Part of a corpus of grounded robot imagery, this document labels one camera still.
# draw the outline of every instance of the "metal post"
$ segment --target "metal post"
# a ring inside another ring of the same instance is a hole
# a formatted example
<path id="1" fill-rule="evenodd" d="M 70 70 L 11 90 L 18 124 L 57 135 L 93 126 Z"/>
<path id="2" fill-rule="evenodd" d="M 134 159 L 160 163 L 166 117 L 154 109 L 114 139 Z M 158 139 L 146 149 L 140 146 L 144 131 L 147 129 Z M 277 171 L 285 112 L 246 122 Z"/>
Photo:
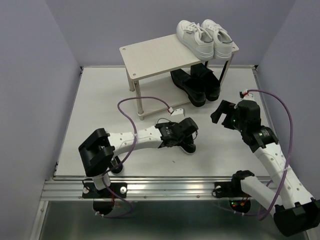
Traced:
<path id="1" fill-rule="evenodd" d="M 135 96 L 136 97 L 141 97 L 141 92 L 140 92 L 140 85 L 139 85 L 139 81 L 134 81 L 133 82 L 133 85 L 134 85 L 134 88 L 135 88 Z M 137 107 L 138 107 L 138 114 L 143 114 L 144 113 L 144 110 L 142 108 L 142 99 L 137 99 L 136 100 L 136 104 L 137 104 Z"/>
<path id="2" fill-rule="evenodd" d="M 229 66 L 231 64 L 231 61 L 232 61 L 232 58 L 234 57 L 234 54 L 231 55 L 231 58 L 225 62 L 224 66 L 223 66 L 223 70 L 222 70 L 222 73 L 220 75 L 220 79 L 219 79 L 219 82 L 220 82 L 220 85 L 222 86 L 222 83 L 224 82 L 225 80 L 225 77 L 227 75 L 227 72 L 228 72 L 228 69 L 229 69 Z"/>
<path id="3" fill-rule="evenodd" d="M 128 78 L 129 90 L 130 90 L 130 92 L 134 92 L 135 91 L 134 83 L 132 82 L 132 80 L 129 76 L 128 70 L 125 69 L 125 71 L 126 71 L 126 77 Z"/>

